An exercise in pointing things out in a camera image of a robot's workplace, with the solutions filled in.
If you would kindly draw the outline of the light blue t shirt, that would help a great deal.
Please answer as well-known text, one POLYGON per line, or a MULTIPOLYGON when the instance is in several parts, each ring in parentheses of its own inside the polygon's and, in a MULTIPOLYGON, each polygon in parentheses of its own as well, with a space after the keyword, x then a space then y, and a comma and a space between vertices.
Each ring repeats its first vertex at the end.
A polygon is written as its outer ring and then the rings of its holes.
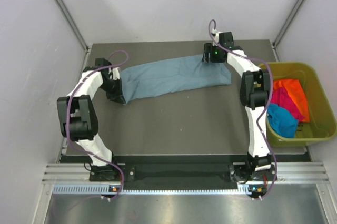
POLYGON ((184 56, 122 70, 126 103, 185 90, 230 85, 232 74, 223 63, 203 63, 202 55, 184 56))

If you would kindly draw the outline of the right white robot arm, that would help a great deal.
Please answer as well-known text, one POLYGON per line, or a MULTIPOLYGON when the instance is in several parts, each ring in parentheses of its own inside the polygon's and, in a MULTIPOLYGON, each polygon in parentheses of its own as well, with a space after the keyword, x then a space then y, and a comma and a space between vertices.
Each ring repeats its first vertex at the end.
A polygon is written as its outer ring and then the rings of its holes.
POLYGON ((248 122, 250 144, 247 152, 246 174, 259 179, 271 168, 271 155, 266 143, 266 111, 270 96, 270 74, 256 66, 244 51, 234 45, 230 32, 210 31, 212 42, 204 44, 202 61, 227 63, 241 77, 240 102, 244 106, 248 122))

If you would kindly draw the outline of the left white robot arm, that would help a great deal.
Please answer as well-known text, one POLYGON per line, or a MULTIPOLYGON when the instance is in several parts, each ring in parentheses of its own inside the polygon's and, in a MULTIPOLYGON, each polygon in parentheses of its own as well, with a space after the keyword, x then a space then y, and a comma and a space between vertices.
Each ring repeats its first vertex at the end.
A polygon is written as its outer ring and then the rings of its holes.
POLYGON ((104 58, 96 59, 95 66, 86 67, 75 88, 57 99, 58 119, 63 137, 90 156, 92 173, 114 180, 119 175, 119 167, 113 164, 114 155, 98 134, 98 118, 92 102, 98 89, 105 91, 109 101, 126 103, 120 70, 104 58))

